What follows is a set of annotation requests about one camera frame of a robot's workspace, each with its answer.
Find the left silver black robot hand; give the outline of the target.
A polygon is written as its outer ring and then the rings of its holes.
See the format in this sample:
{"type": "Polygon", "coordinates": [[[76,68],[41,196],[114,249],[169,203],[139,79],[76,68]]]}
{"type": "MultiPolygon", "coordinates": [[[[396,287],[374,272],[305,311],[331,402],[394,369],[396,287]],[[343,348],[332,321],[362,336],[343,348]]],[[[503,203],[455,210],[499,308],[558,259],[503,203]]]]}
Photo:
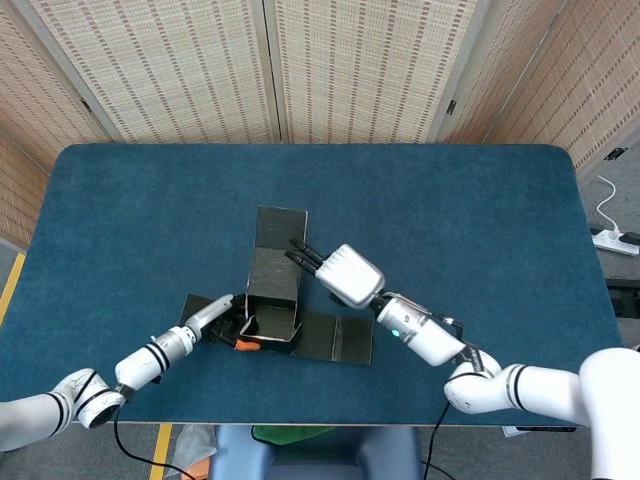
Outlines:
{"type": "Polygon", "coordinates": [[[246,323],[245,294],[225,295],[217,300],[189,293],[186,297],[180,326],[190,326],[208,343],[219,343],[236,351],[259,351],[259,343],[241,338],[246,323]]]}

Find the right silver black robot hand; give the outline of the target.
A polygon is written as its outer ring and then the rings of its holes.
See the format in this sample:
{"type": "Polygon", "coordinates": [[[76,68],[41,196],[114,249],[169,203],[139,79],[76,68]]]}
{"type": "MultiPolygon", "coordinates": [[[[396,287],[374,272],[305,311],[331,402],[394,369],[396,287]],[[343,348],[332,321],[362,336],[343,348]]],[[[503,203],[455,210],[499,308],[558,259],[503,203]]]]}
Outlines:
{"type": "Polygon", "coordinates": [[[293,250],[285,256],[349,308],[366,309],[385,287],[384,274],[348,244],[323,256],[298,239],[291,238],[289,243],[293,250]]]}

